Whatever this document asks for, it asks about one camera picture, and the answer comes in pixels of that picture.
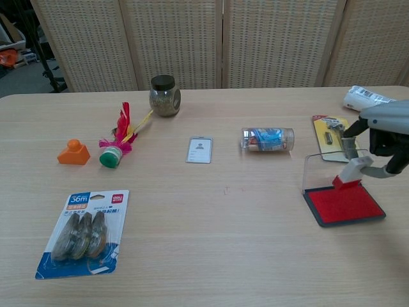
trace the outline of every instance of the green cap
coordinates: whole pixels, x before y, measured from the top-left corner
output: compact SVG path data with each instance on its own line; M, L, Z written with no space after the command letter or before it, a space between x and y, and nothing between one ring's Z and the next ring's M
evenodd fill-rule
M100 156L100 162L107 168L116 168L122 158L122 151L115 146L107 147Z

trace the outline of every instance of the orange plastic toy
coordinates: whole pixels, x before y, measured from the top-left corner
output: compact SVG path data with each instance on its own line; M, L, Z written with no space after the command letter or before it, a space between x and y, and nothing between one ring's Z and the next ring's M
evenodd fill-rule
M85 145L81 144L78 139L71 139L65 148L58 155L58 162L61 164L80 164L84 165L89 159L89 152Z

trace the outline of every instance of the wooden table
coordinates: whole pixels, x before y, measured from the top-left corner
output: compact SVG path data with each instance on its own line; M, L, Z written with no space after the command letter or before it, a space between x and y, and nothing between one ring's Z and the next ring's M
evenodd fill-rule
M372 89L409 98L409 88ZM311 116L355 121L346 91L183 91L180 113L154 117L114 170L101 167L98 140L123 101L142 119L147 92L1 99L0 306L409 306L409 169L366 179L387 213L377 223L320 228L301 194L304 157L318 152ZM294 150L242 154L246 126L293 127ZM212 163L187 164L200 135L214 138ZM87 165L57 163L70 138L87 144ZM116 271L35 280L66 197L110 189L130 190Z

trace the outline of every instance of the gray robot arm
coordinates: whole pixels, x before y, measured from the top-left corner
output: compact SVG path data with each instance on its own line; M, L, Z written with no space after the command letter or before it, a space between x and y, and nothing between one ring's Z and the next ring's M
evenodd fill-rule
M400 174L409 164L409 100L389 102L363 109L359 119L343 133L347 158L358 157L355 137L370 129L369 151L392 159L382 168L366 167L361 172L376 178Z

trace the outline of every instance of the floor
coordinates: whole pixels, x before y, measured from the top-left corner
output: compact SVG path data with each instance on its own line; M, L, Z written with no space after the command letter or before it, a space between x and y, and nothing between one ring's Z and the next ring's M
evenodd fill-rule
M56 61L47 63L51 69L58 65ZM37 62L8 72L0 79L0 98L13 94L49 93L53 89L48 78L43 77L43 71L43 65ZM52 73L55 77L62 77L60 70Z

